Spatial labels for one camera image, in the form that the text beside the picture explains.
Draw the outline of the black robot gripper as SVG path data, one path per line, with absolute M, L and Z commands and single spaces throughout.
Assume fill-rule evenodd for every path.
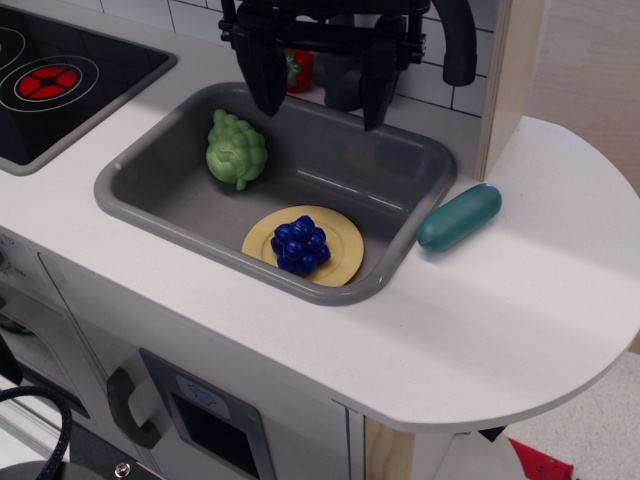
M 422 60 L 428 1 L 224 1 L 218 26 L 256 107 L 269 117 L 287 94 L 284 49 L 360 56 L 364 129 L 384 123 L 396 67 Z

